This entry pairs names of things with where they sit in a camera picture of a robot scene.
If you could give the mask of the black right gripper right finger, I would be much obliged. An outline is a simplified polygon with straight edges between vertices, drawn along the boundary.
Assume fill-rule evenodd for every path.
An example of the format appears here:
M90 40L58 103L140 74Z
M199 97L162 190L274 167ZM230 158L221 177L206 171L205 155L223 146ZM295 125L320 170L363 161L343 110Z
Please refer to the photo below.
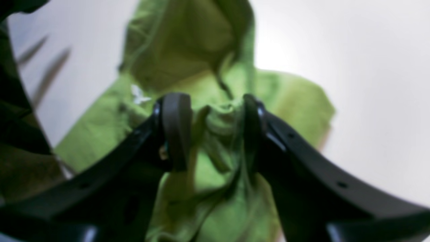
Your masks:
M253 95L243 99L247 170L269 183L288 242L422 242L429 236L429 208L344 171Z

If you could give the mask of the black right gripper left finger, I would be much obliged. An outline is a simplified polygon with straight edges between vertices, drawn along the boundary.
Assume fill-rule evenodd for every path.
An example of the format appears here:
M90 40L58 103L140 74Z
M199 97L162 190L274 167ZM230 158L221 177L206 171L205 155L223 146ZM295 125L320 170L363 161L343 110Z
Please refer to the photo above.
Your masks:
M74 178L1 207L2 242L143 242L166 172L188 168L190 96L159 98L151 116Z

